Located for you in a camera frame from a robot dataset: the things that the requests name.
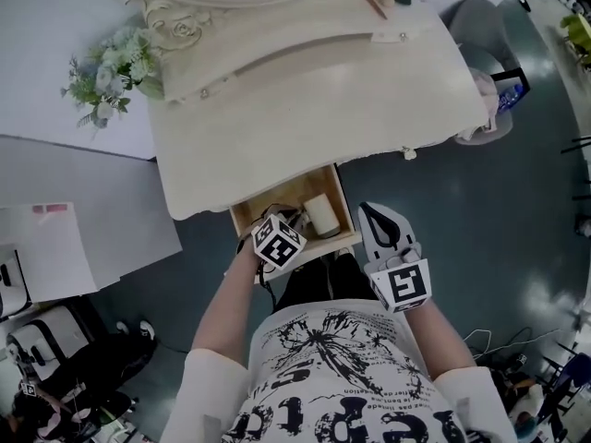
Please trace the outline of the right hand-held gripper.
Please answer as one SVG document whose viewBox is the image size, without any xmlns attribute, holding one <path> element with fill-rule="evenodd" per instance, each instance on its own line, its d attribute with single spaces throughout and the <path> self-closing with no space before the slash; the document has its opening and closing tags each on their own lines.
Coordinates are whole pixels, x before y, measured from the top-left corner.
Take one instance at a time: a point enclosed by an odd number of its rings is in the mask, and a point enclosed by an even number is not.
<svg viewBox="0 0 591 443">
<path fill-rule="evenodd" d="M 384 308 L 401 313 L 422 306 L 432 297 L 428 261 L 421 246 L 413 244 L 409 221 L 381 204 L 361 202 L 357 217 L 370 261 L 364 266 L 370 287 Z M 380 258 L 380 248 L 392 248 Z"/>
</svg>

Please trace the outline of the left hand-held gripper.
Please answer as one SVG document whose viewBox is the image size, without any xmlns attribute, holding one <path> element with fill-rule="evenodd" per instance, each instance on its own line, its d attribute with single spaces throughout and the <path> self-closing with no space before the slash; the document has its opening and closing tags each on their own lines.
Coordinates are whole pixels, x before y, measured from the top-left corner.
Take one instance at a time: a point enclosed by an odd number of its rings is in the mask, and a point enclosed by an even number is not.
<svg viewBox="0 0 591 443">
<path fill-rule="evenodd" d="M 250 234 L 257 256 L 278 270 L 285 269 L 308 242 L 303 211 L 281 204 L 265 209 Z"/>
</svg>

